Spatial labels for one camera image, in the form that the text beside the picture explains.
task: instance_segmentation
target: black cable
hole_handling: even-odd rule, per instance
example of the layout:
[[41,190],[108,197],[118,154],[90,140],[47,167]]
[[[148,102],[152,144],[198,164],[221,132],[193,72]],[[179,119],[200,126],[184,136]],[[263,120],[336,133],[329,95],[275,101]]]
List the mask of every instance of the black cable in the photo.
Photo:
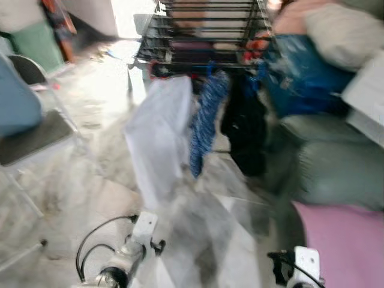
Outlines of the black cable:
[[286,260],[286,259],[283,258],[283,257],[279,257],[279,259],[280,259],[282,262],[288,264],[289,266],[294,267],[295,269],[297,269],[297,270],[303,272],[309,279],[311,279],[312,281],[314,281],[314,282],[316,283],[316,285],[318,285],[320,288],[325,288],[325,286],[324,286],[322,283],[318,282],[318,281],[317,281],[311,274],[309,274],[309,273],[308,273],[307,271],[305,271],[304,269],[300,268],[298,265],[292,263],[291,261]]
[[81,274],[84,276],[84,278],[85,278],[85,274],[84,274],[85,262],[86,262],[87,258],[89,257],[89,255],[92,253],[92,251],[94,251],[97,247],[104,247],[104,248],[109,249],[112,252],[116,251],[115,249],[113,249],[111,246],[109,246],[107,244],[97,244],[97,245],[93,246],[91,249],[89,249],[89,251],[84,256],[83,261],[82,261],[82,265],[80,267]]
[[76,271],[77,271],[77,274],[80,278],[80,281],[81,282],[84,282],[85,281],[85,276],[82,274],[81,272],[81,269],[80,269],[80,254],[82,252],[82,249],[83,249],[83,246],[85,244],[85,241],[94,233],[96,232],[98,229],[102,228],[103,226],[105,226],[106,224],[110,223],[110,222],[113,222],[115,220],[118,220],[118,219],[129,219],[132,221],[132,223],[135,223],[136,220],[137,220],[137,216],[134,215],[134,216],[119,216],[119,217],[115,217],[115,218],[112,218],[110,220],[107,220],[105,221],[104,223],[100,224],[99,226],[97,226],[94,230],[90,231],[83,239],[83,241],[80,243],[80,246],[79,246],[79,249],[77,250],[77,254],[76,254],[76,259],[75,259],[75,265],[76,265]]
[[129,238],[131,238],[131,234],[128,234],[127,237],[125,237],[125,239],[124,239],[124,244],[127,243],[127,241],[128,241]]

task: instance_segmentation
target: blue bag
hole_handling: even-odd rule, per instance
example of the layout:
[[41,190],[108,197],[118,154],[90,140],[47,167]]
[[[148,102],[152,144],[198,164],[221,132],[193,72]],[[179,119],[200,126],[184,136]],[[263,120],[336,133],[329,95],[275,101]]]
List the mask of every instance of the blue bag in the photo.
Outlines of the blue bag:
[[326,63],[306,35],[281,34],[276,41],[283,58],[266,52],[265,83],[278,116],[345,112],[338,94],[355,74]]

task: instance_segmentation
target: person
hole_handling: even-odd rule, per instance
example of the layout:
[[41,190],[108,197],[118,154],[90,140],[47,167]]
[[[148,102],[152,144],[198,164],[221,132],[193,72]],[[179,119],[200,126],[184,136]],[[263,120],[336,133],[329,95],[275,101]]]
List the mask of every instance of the person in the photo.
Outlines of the person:
[[61,0],[41,0],[44,13],[54,30],[56,41],[59,43],[65,60],[74,63],[74,53],[71,43],[72,34],[76,34],[76,28],[63,9]]

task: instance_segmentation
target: chair leg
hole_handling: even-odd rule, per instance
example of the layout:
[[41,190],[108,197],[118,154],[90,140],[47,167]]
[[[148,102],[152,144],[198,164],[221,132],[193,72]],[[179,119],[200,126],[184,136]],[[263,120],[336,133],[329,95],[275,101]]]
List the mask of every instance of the chair leg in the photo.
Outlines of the chair leg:
[[98,162],[95,154],[91,151],[89,145],[87,144],[87,142],[80,136],[80,135],[77,135],[77,142],[78,144],[85,150],[88,158],[95,164],[96,166],[96,169],[98,171],[98,173],[102,176],[102,177],[106,177],[106,174],[102,168],[102,166],[100,165],[100,163]]
[[47,245],[47,241],[46,240],[42,240],[40,243],[37,243],[37,244],[33,245],[31,248],[26,249],[25,251],[17,253],[13,257],[11,257],[8,260],[6,260],[3,263],[1,263],[1,265],[0,265],[0,272],[3,272],[5,270],[7,270],[9,267],[11,267],[12,265],[16,264],[18,261],[22,260],[24,257],[30,255],[31,253],[33,253],[33,252],[35,252],[37,250],[40,250],[41,248],[43,248],[46,245]]
[[32,201],[30,196],[27,194],[25,189],[18,183],[18,181],[9,173],[5,173],[7,179],[17,188],[19,194],[24,199],[24,201],[31,207],[31,209],[36,213],[39,218],[43,218],[44,214],[40,211],[40,209],[36,206],[36,204]]
[[54,98],[54,100],[56,102],[57,108],[58,108],[59,112],[61,112],[63,118],[65,120],[67,120],[72,125],[73,129],[75,129],[77,131],[76,123],[70,117],[70,114],[69,114],[68,110],[65,108],[65,106],[61,102],[61,100],[60,100],[59,96],[56,94],[55,90],[53,90],[51,83],[48,83],[48,89],[49,89],[49,92],[52,93],[53,98]]
[[130,92],[132,92],[133,90],[133,87],[132,87],[132,80],[131,80],[131,75],[130,75],[130,65],[127,64],[127,80],[128,80],[128,83],[127,83],[127,93],[128,93],[128,96],[130,96]]

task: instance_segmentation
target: gray cushion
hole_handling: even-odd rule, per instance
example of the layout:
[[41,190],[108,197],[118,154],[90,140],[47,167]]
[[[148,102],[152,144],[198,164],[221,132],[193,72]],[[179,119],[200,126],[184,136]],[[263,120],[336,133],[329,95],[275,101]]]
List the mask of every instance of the gray cushion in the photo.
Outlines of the gray cushion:
[[294,115],[281,120],[282,129],[298,145],[309,141],[369,143],[369,139],[331,115]]
[[302,202],[384,209],[384,150],[377,145],[318,142],[299,154]]
[[12,165],[69,138],[72,134],[72,128],[59,112],[49,111],[37,127],[0,140],[0,164]]

